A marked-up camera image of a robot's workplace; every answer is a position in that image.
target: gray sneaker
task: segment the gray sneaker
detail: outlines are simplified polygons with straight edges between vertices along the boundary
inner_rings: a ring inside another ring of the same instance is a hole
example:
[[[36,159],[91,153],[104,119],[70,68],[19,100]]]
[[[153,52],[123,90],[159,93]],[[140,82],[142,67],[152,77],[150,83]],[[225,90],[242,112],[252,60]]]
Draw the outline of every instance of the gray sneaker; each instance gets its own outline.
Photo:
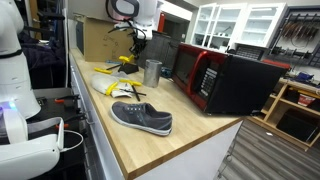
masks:
[[[118,123],[128,127],[160,136],[171,132],[172,115],[155,110],[149,103],[126,104],[118,101],[112,105],[111,114]]]

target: blue light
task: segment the blue light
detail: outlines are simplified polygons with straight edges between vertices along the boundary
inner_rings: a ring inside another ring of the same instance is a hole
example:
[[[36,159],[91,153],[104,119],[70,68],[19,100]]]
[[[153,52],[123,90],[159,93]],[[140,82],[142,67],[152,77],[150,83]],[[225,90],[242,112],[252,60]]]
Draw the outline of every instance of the blue light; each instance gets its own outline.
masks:
[[[17,110],[16,105],[13,102],[9,102],[10,109]]]

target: white robot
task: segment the white robot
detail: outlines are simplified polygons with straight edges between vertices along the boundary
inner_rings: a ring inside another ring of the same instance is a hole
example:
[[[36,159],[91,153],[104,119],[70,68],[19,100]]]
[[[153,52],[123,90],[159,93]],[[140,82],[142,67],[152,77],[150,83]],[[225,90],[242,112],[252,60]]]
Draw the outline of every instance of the white robot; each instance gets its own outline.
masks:
[[[0,179],[30,179],[52,169],[63,150],[61,118],[42,125],[27,125],[26,119],[40,111],[33,94],[26,57],[17,34],[23,20],[13,0],[0,0]],[[57,134],[28,140],[28,133],[59,124]]]
[[[113,18],[108,12],[109,0],[106,0],[106,11],[109,18],[120,21],[112,31],[133,29],[134,44],[130,51],[135,58],[138,58],[147,45],[147,40],[152,39],[152,30],[159,21],[163,0],[110,0],[110,2],[112,8],[125,17],[122,20]]]

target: kitchen appliance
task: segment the kitchen appliance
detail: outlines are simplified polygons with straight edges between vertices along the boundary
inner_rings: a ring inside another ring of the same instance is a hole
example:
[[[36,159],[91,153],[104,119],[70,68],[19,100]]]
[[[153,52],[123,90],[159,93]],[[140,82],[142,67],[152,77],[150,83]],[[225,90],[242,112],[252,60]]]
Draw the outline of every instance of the kitchen appliance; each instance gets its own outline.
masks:
[[[181,43],[173,81],[208,114],[259,113],[284,68]]]

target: white cabinet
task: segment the white cabinet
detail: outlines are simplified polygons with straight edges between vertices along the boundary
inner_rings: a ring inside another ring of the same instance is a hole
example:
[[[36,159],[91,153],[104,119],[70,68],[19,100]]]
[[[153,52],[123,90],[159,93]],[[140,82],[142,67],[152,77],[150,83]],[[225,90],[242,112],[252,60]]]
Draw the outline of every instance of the white cabinet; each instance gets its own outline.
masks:
[[[233,42],[245,3],[200,6],[190,44],[225,51]]]
[[[286,3],[249,5],[236,43],[268,48],[286,7]]]
[[[209,33],[209,26],[213,19],[216,3],[203,5],[199,7],[197,19],[191,36],[190,44],[204,46],[203,41]]]

